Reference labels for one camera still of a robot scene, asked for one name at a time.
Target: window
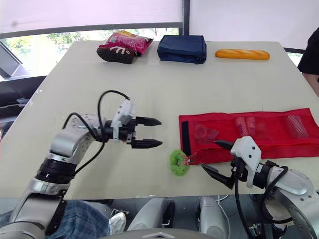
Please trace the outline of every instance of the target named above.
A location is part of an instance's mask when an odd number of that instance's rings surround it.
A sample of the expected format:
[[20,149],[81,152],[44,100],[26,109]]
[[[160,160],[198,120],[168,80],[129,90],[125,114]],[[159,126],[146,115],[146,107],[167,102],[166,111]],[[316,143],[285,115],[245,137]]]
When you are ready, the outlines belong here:
[[[3,43],[34,75],[47,75],[60,61],[73,42],[78,40],[106,40],[118,30],[63,32],[3,39]],[[127,29],[127,31],[155,41],[165,35],[178,35],[178,28]]]
[[298,66],[303,54],[301,53],[292,53],[292,52],[287,52],[289,58],[292,60],[292,62]]

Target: white table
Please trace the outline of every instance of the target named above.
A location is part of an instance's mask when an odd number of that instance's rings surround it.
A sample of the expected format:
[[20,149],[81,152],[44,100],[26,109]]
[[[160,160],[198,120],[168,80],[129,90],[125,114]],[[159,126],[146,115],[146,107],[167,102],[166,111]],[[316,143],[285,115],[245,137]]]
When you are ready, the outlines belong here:
[[[46,157],[70,112],[95,113],[103,91],[119,90],[136,103],[138,116],[154,117],[156,127],[137,127],[137,136],[163,141],[153,149],[131,149],[109,142],[100,156],[72,180],[68,199],[133,198],[147,195],[225,195],[233,191],[214,181],[200,166],[174,176],[168,157],[179,144],[179,115],[208,112],[288,111],[311,108],[319,123],[319,99],[277,42],[208,42],[203,65],[161,62],[157,42],[132,65],[108,63],[96,54],[99,41],[74,43],[40,85],[1,143],[0,197],[20,197]],[[221,59],[219,48],[262,49],[268,61]],[[106,97],[108,119],[122,101]],[[93,143],[85,162],[98,149]],[[279,159],[319,189],[319,158]],[[215,164],[230,175],[229,163]],[[240,193],[258,193],[240,185]]]

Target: pink snack bag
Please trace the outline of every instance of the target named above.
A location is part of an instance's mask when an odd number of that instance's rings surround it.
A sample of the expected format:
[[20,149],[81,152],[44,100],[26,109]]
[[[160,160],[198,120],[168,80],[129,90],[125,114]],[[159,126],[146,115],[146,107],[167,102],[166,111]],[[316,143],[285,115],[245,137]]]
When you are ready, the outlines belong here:
[[104,45],[100,45],[100,47],[122,46],[134,50],[137,56],[141,56],[146,52],[146,49],[152,41],[153,39],[151,38],[137,36],[128,31],[122,30],[113,33],[106,43]]

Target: person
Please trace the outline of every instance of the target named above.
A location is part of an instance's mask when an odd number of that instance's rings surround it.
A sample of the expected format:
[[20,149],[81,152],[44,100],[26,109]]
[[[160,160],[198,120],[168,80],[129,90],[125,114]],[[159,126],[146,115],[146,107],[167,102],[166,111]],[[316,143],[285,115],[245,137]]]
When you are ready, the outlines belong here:
[[[0,215],[0,228],[9,224],[12,211]],[[98,239],[124,231],[126,217],[117,213],[110,219],[80,200],[69,200],[58,230],[46,239]]]
[[309,38],[298,69],[319,97],[319,28]]

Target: black sleeve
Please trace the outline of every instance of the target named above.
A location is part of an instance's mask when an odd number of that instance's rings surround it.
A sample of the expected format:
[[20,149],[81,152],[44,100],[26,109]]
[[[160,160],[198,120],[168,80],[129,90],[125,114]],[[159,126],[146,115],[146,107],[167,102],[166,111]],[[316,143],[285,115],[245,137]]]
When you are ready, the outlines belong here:
[[298,69],[303,73],[319,75],[319,28],[309,38]]

